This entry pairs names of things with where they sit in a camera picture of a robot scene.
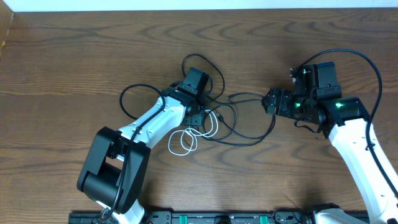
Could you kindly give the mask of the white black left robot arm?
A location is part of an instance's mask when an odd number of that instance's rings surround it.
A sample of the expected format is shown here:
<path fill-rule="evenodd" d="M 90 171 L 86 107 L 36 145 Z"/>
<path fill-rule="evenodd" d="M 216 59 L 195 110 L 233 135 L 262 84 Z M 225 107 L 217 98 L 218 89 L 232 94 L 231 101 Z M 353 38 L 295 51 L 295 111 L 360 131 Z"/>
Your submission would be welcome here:
<path fill-rule="evenodd" d="M 103 211 L 91 223 L 140 223 L 145 210 L 138 197 L 151 149 L 203 104 L 210 77 L 191 68 L 182 82 L 158 91 L 156 104 L 133 123 L 94 137 L 76 187 Z"/>

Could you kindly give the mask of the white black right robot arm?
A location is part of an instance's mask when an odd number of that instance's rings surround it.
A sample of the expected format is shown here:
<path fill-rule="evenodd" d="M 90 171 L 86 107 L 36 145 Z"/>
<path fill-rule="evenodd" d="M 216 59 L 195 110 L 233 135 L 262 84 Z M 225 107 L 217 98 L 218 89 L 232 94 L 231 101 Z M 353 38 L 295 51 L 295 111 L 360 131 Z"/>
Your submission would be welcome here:
<path fill-rule="evenodd" d="M 333 62 L 292 70 L 293 90 L 272 88 L 267 114 L 318 125 L 339 152 L 364 200 L 370 223 L 397 223 L 397 172 L 379 144 L 370 115 L 355 96 L 344 98 Z"/>

